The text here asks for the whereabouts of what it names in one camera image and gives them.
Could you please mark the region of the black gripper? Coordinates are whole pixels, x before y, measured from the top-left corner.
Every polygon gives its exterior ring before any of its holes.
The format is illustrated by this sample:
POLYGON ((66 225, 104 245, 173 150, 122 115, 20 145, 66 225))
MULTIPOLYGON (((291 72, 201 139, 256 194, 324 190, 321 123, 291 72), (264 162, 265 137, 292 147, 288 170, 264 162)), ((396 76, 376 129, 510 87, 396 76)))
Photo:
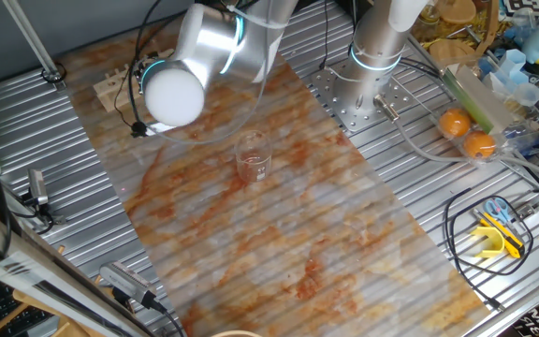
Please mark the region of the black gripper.
POLYGON ((135 78, 136 84, 138 85, 138 88, 140 90, 142 89, 141 80, 142 80, 143 74, 150 63, 151 63, 151 58, 143 57, 140 60, 136 61, 133 67, 133 77, 135 78))

